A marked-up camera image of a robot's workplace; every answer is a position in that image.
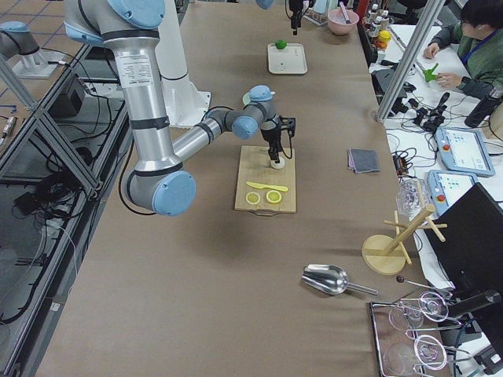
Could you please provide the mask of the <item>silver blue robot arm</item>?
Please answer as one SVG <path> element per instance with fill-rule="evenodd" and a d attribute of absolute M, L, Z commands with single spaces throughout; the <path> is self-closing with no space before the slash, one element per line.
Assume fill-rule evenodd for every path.
<path fill-rule="evenodd" d="M 183 168 L 189 157 L 225 132 L 246 140 L 261 133 L 269 144 L 274 167 L 282 167 L 281 133 L 295 133 L 296 121 L 278 115 L 268 86 L 255 86 L 241 110 L 213 109 L 197 116 L 197 124 L 173 140 L 167 114 L 167 53 L 174 62 L 183 56 L 176 8 L 169 1 L 66 1 L 67 36 L 113 52 L 127 106 L 138 161 L 123 190 L 132 204 L 156 214 L 185 212 L 196 196 L 196 182 Z"/>
<path fill-rule="evenodd" d="M 269 9 L 274 0 L 255 0 L 256 5 L 258 5 L 261 9 Z M 304 1 L 304 0 L 288 0 L 285 2 L 285 5 L 288 7 L 286 10 L 286 15 L 288 19 L 291 21 L 292 28 L 296 29 L 301 27 L 301 19 L 307 9 L 312 8 L 314 6 L 313 1 Z"/>

